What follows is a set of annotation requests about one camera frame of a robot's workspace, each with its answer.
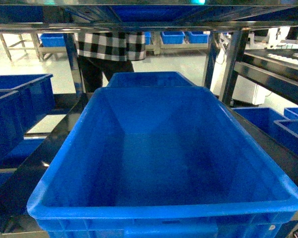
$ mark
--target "black and white checkered shirt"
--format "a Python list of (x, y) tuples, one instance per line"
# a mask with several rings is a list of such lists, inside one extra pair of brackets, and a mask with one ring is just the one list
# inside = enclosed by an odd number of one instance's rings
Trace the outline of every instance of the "black and white checkered shirt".
[(143, 32), (75, 34), (79, 56), (102, 60), (143, 60), (146, 41)]

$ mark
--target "shelf top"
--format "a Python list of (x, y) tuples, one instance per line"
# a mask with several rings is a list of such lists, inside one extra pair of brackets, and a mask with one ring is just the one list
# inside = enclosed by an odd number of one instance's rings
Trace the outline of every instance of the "shelf top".
[(298, 6), (298, 0), (0, 0), (0, 5)]

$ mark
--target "cable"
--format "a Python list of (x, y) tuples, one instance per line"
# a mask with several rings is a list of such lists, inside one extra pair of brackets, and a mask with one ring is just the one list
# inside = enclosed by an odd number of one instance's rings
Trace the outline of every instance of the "cable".
[(216, 62), (216, 63), (218, 63), (219, 65), (222, 65), (222, 64), (224, 64), (224, 62), (225, 62), (225, 54), (226, 54), (226, 53), (224, 53), (224, 55), (223, 55), (223, 61), (222, 61), (222, 63), (219, 63), (219, 62), (217, 62), (217, 60), (216, 60), (216, 59), (215, 59), (215, 62)]
[(216, 63), (218, 63), (219, 65), (222, 65), (222, 64), (224, 64), (224, 62), (225, 62), (225, 56), (226, 56), (226, 54), (227, 54), (227, 49), (226, 50), (224, 50), (224, 55), (223, 55), (223, 61), (222, 61), (222, 63), (219, 63), (219, 62), (217, 62), (217, 60), (215, 59), (215, 62)]

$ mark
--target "white floor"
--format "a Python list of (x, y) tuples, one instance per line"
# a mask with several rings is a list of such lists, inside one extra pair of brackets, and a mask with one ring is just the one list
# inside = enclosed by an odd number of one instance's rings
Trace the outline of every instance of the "white floor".
[[(18, 40), (16, 35), (5, 35), (5, 38), (8, 45)], [(255, 47), (263, 48), (264, 46), (263, 44), (257, 44)], [(24, 51), (11, 51), (13, 61), (10, 62), (0, 42), (0, 75), (52, 73), (54, 76), (52, 86), (55, 94), (75, 93), (66, 54), (57, 54), (47, 61), (39, 61), (34, 50), (28, 50), (27, 52), (28, 54), (25, 55)], [(133, 62), (133, 65), (135, 71), (179, 71), (193, 83), (201, 85), (205, 59), (206, 55), (203, 51), (165, 52), (160, 56), (148, 54), (145, 60)], [(295, 106), (295, 104), (274, 93), (268, 93), (267, 95), (269, 96), (266, 97), (265, 103), (261, 107), (271, 107), (283, 113), (284, 107)], [(60, 116), (48, 116), (32, 132), (48, 132), (61, 119)]]

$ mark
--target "blue storage bin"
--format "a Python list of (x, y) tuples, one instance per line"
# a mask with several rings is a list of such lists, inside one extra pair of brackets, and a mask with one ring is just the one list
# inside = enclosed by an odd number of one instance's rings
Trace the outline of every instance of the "blue storage bin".
[(285, 108), (284, 115), (289, 119), (298, 119), (298, 108)]
[(123, 22), (170, 22), (201, 10), (201, 6), (194, 5), (113, 5), (111, 7)]
[(298, 154), (298, 119), (278, 120), (275, 125), (278, 129), (278, 141)]
[(273, 238), (298, 188), (208, 89), (106, 87), (27, 209), (54, 238)]
[(184, 33), (182, 31), (164, 31), (161, 32), (161, 37), (164, 44), (182, 44)]
[(20, 94), (17, 91), (0, 92), (0, 163), (23, 139), (19, 105)]
[(54, 108), (51, 74), (0, 76), (0, 90), (17, 90), (21, 94), (21, 122), (27, 131)]
[(115, 73), (107, 87), (174, 87), (193, 85), (179, 72), (137, 72)]
[(5, 168), (19, 167), (43, 141), (44, 139), (24, 139), (4, 157), (2, 165)]
[(40, 36), (44, 47), (64, 47), (65, 41), (63, 34), (60, 33), (44, 33)]
[(150, 45), (151, 33), (146, 31), (145, 38), (146, 38), (146, 45)]
[(191, 44), (207, 43), (209, 35), (203, 34), (203, 31), (188, 31), (186, 35), (189, 37)]
[(278, 131), (274, 121), (288, 119), (271, 108), (234, 108), (233, 110), (274, 139), (277, 139)]

